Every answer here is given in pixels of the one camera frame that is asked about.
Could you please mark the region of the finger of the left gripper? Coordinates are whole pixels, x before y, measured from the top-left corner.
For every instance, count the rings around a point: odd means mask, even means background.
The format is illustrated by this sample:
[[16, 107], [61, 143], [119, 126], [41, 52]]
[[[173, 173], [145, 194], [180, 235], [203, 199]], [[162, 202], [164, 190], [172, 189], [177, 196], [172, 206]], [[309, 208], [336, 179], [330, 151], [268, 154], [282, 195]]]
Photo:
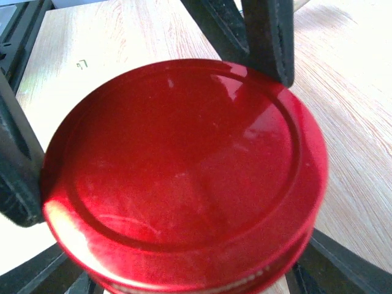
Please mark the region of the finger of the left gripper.
[[39, 178], [43, 149], [1, 74], [1, 214], [21, 227], [43, 222]]
[[182, 0], [221, 60], [253, 68], [291, 87], [295, 79], [294, 2]]

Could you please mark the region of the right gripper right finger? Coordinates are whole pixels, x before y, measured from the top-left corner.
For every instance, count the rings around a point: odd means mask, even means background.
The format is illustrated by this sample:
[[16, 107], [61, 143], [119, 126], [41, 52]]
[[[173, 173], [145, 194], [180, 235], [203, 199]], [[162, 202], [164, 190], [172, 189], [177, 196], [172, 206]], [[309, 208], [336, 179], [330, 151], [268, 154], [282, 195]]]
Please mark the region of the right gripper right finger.
[[286, 274], [290, 293], [391, 293], [391, 274], [315, 229]]

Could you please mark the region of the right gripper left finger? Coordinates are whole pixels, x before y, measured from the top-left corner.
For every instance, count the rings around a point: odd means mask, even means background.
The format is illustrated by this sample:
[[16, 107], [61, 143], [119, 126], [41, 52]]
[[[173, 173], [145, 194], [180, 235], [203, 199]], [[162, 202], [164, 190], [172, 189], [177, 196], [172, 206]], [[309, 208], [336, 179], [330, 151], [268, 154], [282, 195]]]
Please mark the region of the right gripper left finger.
[[85, 270], [54, 244], [1, 275], [1, 293], [103, 293]]

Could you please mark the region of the red round lid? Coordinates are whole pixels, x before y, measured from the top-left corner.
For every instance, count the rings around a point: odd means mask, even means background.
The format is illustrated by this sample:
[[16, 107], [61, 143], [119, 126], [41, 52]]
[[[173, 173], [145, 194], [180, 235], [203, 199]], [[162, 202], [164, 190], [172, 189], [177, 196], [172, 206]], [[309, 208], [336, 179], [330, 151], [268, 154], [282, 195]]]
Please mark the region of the red round lid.
[[40, 185], [59, 245], [112, 293], [257, 293], [304, 251], [327, 179], [322, 132], [285, 86], [179, 59], [84, 98]]

